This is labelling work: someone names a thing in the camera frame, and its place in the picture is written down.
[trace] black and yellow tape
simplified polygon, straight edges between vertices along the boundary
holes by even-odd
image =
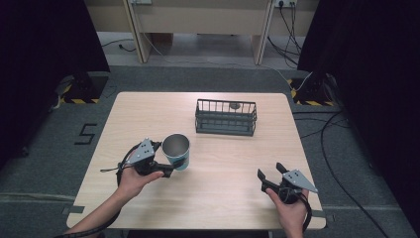
[[[98,103],[99,98],[77,98],[77,96],[70,95],[71,85],[65,88],[63,94],[61,95],[61,103],[75,103],[75,104],[86,104],[86,103]]]
[[[288,84],[291,86],[293,79],[289,79]],[[334,103],[331,100],[309,100],[308,98],[302,100],[299,98],[298,93],[296,92],[297,88],[292,88],[290,93],[291,97],[293,98],[293,102],[299,105],[309,105],[309,106],[334,106]]]

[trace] black wire basket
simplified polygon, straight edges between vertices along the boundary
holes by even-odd
[[[197,99],[196,133],[253,136],[256,122],[254,102]]]

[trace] black curtain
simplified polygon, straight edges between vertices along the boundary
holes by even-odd
[[[298,66],[335,76],[362,146],[417,234],[419,12],[419,1],[320,0]]]
[[[0,168],[28,143],[68,75],[109,71],[82,0],[0,1]]]

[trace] power outlet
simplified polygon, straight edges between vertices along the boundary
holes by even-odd
[[[294,4],[296,7],[297,0],[275,0],[274,7],[280,7],[280,1],[283,2],[283,8],[291,8]]]

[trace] warning tape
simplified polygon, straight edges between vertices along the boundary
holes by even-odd
[[[291,85],[293,82],[292,79],[289,79],[288,84]],[[334,106],[332,101],[321,101],[321,100],[301,100],[298,98],[297,92],[295,90],[291,90],[291,97],[293,98],[293,102],[299,105],[309,105],[309,106]]]
[[[74,104],[86,104],[86,103],[98,103],[99,98],[70,98],[69,91],[71,89],[71,85],[67,86],[64,89],[63,94],[61,95],[60,102],[61,103],[74,103]]]

